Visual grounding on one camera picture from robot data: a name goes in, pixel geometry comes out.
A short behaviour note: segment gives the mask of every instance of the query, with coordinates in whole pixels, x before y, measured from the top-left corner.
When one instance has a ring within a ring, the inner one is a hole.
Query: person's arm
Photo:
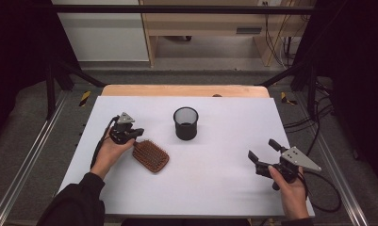
[[[282,222],[282,225],[313,225],[306,208],[306,196],[304,184],[299,180],[294,183],[287,183],[282,174],[272,166],[269,166],[269,172],[274,182],[279,185],[282,194],[282,205],[288,221]]]
[[[103,182],[110,168],[119,157],[133,146],[134,139],[124,145],[106,138],[94,166],[78,185],[68,185],[57,194],[42,214],[37,225],[104,225],[105,207],[100,201]]]

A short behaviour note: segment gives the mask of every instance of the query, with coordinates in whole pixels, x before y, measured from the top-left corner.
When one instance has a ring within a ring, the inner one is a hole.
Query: brush bristles
[[[162,170],[169,161],[168,154],[151,140],[136,143],[133,156],[151,172]]]

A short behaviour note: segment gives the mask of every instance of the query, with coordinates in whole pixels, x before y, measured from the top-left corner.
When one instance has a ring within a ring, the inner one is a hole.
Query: wooden table edge
[[[107,85],[102,96],[214,96],[270,98],[265,87],[243,85]]]

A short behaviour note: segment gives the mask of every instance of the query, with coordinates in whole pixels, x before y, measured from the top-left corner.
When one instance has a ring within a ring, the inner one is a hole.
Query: aluminum rail
[[[295,95],[297,97],[297,100],[299,101],[299,105],[302,111],[306,116],[308,116],[305,107],[306,100],[304,95],[299,93],[296,93]],[[310,128],[312,133],[316,135],[317,125],[314,124]],[[356,197],[353,194],[353,191],[351,190],[348,181],[345,179],[345,176],[341,168],[339,167],[337,161],[333,157],[333,154],[329,149],[329,145],[327,144],[321,132],[319,133],[317,141],[320,145],[320,153],[323,158],[323,161],[326,164],[326,168],[329,169],[329,173],[332,177],[333,183],[336,185],[337,190],[341,194],[342,203],[344,204],[344,207],[346,208],[348,216],[353,222],[353,225],[368,226],[369,223],[365,217],[365,214],[363,213],[362,208],[356,200]]]
[[[0,202],[0,226],[5,223],[13,204],[17,200],[18,195],[20,194],[22,188],[24,187],[27,177],[29,176],[30,171],[32,171],[33,166],[35,165],[35,162],[37,158],[39,157],[45,142],[50,136],[50,133],[55,123],[57,122],[59,114],[61,113],[69,94],[70,94],[69,91],[62,91],[60,93],[58,97],[56,112],[54,113],[51,119],[47,120],[44,123],[39,135],[37,136],[35,142],[30,148],[30,151],[27,154],[24,163],[19,168],[19,171],[14,177],[11,185],[9,186],[6,195],[3,197],[3,200]]]
[[[275,14],[313,15],[332,8],[314,7],[236,7],[236,6],[132,6],[132,5],[32,5],[39,12],[61,13],[197,13],[197,14]]]

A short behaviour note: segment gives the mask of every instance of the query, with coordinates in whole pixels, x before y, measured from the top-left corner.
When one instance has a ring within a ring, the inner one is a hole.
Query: black curtain
[[[332,15],[312,16],[297,60]],[[335,109],[354,148],[378,176],[378,0],[348,0],[320,42],[314,62],[318,76],[332,78]]]
[[[34,12],[29,8],[32,4],[52,3],[0,0],[0,129],[19,90],[45,80],[50,60],[62,58],[80,69],[57,14]],[[68,72],[54,62],[52,71],[57,79],[72,83]]]

